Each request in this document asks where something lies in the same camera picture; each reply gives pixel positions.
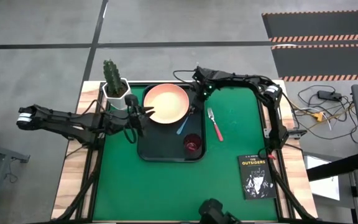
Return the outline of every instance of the desk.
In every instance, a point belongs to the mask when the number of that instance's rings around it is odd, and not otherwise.
[[[283,81],[275,80],[275,82],[280,84],[282,86],[283,90],[285,91],[285,86],[284,86]],[[88,107],[88,105],[91,103],[91,101],[98,97],[99,87],[100,87],[100,82],[84,82],[83,89],[81,91],[80,101],[78,104],[78,109],[76,111],[77,113],[82,113]],[[293,120],[292,120],[292,115],[291,115],[291,110],[290,110],[289,104],[285,100],[282,100],[280,106],[281,106],[281,112],[282,112],[282,117],[283,117],[285,126],[287,128],[292,128]],[[288,143],[299,146],[299,142],[296,140],[293,140],[293,139],[289,140]],[[78,148],[78,146],[79,146],[79,144],[77,142],[70,142],[68,145],[67,153],[75,150],[76,148]],[[97,154],[97,152],[94,151],[92,153],[94,155],[93,155],[93,157],[92,157],[93,159],[91,161],[94,164],[95,159],[96,159],[95,155]],[[86,155],[87,155],[87,150],[82,149],[82,150],[78,151],[76,154],[71,155],[65,161],[64,166],[63,166],[62,176],[60,179],[60,184],[58,186],[58,192],[57,192],[57,197],[55,200],[55,206],[54,206],[53,212],[52,212],[52,218],[57,218],[59,215],[61,215],[64,212],[64,210],[67,208],[67,206],[69,206],[71,201],[74,199],[75,195],[78,193],[80,186],[81,186],[82,177],[83,177]],[[285,164],[285,170],[287,172],[288,182],[289,182],[292,192],[295,194],[295,196],[301,202],[301,204],[306,208],[306,210],[310,214],[312,214],[313,216],[316,217],[316,209],[314,206],[313,196],[311,194],[309,181],[308,181],[308,178],[306,175],[305,165],[303,163],[303,158],[302,158],[301,152],[297,149],[292,149],[290,147],[284,147],[282,150],[282,156],[283,156],[283,161]],[[85,202],[84,202],[85,206],[83,208],[84,211],[88,211],[90,193],[91,193],[91,189],[88,191],[87,196],[85,198]],[[283,193],[281,192],[281,190],[278,191],[278,194],[280,196],[280,205],[282,207],[283,216],[288,217],[287,201],[286,201]],[[101,213],[99,212],[100,208],[97,208],[97,206],[96,206],[97,210],[95,211],[94,218],[101,218],[101,217],[103,217],[103,215],[101,215]],[[269,217],[267,218],[268,221],[274,220],[274,218],[271,214],[275,213],[275,211],[270,210],[270,209],[274,210],[274,208],[275,208],[274,206],[269,205],[269,208],[267,211],[267,213],[270,214]],[[254,208],[249,207],[244,212],[253,214],[252,209],[254,209]],[[250,217],[255,217],[257,220],[264,220],[262,217],[258,217],[258,216],[254,216],[254,215],[251,215]]]

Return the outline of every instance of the green tablecloth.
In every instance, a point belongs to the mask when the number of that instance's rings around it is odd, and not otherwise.
[[[143,90],[132,87],[139,100]],[[264,146],[254,94],[245,88],[215,91],[209,106],[224,141],[206,120],[207,150],[198,162],[146,162],[123,133],[106,136],[94,220],[199,220],[198,208],[209,198],[240,220],[276,220],[274,199],[244,200],[241,189],[237,157]]]

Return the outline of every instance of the power adapter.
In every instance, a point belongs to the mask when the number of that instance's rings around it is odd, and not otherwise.
[[[321,100],[331,100],[337,102],[342,100],[342,94],[323,90],[319,90],[317,92],[317,97]]]

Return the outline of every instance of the white pot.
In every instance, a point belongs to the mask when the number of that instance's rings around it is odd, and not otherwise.
[[[103,89],[104,97],[106,97],[106,99],[109,101],[111,106],[113,106],[115,109],[118,110],[125,110],[127,108],[127,105],[125,104],[125,96],[132,93],[131,93],[131,87],[128,84],[128,80],[126,78],[121,78],[121,81],[127,85],[128,90],[120,98],[107,96],[106,93],[107,83],[103,85],[102,89]]]

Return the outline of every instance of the book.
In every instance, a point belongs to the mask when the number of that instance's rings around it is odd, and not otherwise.
[[[267,160],[258,155],[239,156],[242,191],[246,200],[276,197]]]

